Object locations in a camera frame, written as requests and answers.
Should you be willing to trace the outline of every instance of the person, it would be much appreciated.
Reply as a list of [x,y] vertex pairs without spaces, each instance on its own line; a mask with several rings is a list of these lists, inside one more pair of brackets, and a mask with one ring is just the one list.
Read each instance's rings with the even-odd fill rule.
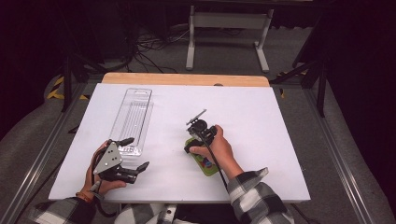
[[[227,190],[230,195],[231,206],[228,206],[233,210],[234,219],[240,223],[294,223],[291,212],[282,203],[279,196],[262,182],[262,179],[268,173],[268,169],[244,172],[233,156],[232,147],[224,138],[223,129],[219,125],[216,125],[216,128],[217,134],[210,147],[220,168],[229,179]],[[206,147],[191,147],[190,152],[207,157],[213,162],[213,158]],[[29,218],[37,223],[91,223],[96,212],[95,205],[92,202],[94,195],[90,192],[92,186],[91,173],[92,168],[90,166],[87,170],[85,183],[76,197],[57,202],[40,203],[32,209]],[[126,183],[122,181],[109,182],[103,180],[99,194],[103,196],[110,190],[124,187],[126,187]],[[196,206],[201,208],[208,206],[209,208],[196,209]],[[159,203],[127,204],[118,214],[115,223],[233,223],[232,217],[223,219],[228,221],[210,221],[216,219],[216,216],[209,214],[214,209],[210,205],[196,206]],[[217,214],[229,215],[229,213],[222,212],[217,212]]]

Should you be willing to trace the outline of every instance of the black and white flannel shirt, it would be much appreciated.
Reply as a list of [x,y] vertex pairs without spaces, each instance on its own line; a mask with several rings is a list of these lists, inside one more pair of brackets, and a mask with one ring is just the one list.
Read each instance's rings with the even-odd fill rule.
[[[262,179],[268,169],[244,172],[230,181],[228,192],[236,218],[241,223],[290,224],[294,223],[290,211],[279,196]],[[115,223],[128,224],[179,224],[190,223],[175,219],[176,204],[128,204]],[[29,214],[37,223],[91,223],[95,215],[94,204],[80,198],[67,198],[57,202],[40,203]]]

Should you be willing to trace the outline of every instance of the hand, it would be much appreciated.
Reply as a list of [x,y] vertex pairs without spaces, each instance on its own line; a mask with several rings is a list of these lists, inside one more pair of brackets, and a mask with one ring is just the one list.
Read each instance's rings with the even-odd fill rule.
[[[212,149],[213,155],[215,155],[220,168],[224,170],[228,179],[231,180],[244,171],[233,157],[233,149],[231,148],[231,145],[228,143],[227,139],[224,138],[223,129],[219,125],[216,125],[216,129],[218,132],[213,139],[210,148]],[[191,147],[190,153],[207,157],[208,160],[214,163],[214,160],[206,147]]]
[[[85,175],[85,183],[84,183],[84,187],[82,187],[81,191],[83,194],[85,194],[88,198],[93,199],[94,195],[92,194],[92,192],[90,192],[90,189],[92,187],[92,161],[94,156],[96,155],[96,153],[98,153],[102,148],[107,146],[107,141],[105,141],[93,154],[92,160],[91,160],[91,164],[90,167],[88,167],[87,173]],[[94,182],[96,183],[96,181],[100,180],[100,177],[98,175],[94,176]],[[121,180],[116,180],[116,181],[106,181],[106,180],[102,180],[102,184],[99,188],[99,194],[100,195],[105,195],[109,190],[111,189],[119,189],[119,188],[125,188],[126,187],[126,183],[121,181]]]

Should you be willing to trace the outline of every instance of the clear plastic tray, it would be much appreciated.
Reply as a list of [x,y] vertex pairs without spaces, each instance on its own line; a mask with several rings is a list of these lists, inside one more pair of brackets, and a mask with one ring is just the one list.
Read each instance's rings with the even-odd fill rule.
[[134,138],[132,144],[119,147],[121,156],[140,156],[143,152],[153,103],[151,90],[128,89],[120,106],[119,114],[111,130],[110,139],[120,141]]

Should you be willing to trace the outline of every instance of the white tabletop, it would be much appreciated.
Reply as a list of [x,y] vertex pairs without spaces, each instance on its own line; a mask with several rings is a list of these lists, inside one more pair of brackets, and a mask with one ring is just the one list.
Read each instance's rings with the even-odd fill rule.
[[49,194],[72,197],[84,183],[93,152],[111,132],[128,88],[152,90],[154,103],[140,157],[122,163],[135,168],[149,161],[133,185],[106,195],[113,203],[227,203],[219,174],[205,176],[183,147],[186,122],[200,113],[219,124],[245,171],[269,168],[267,183],[285,203],[310,200],[304,177],[272,88],[98,84]]

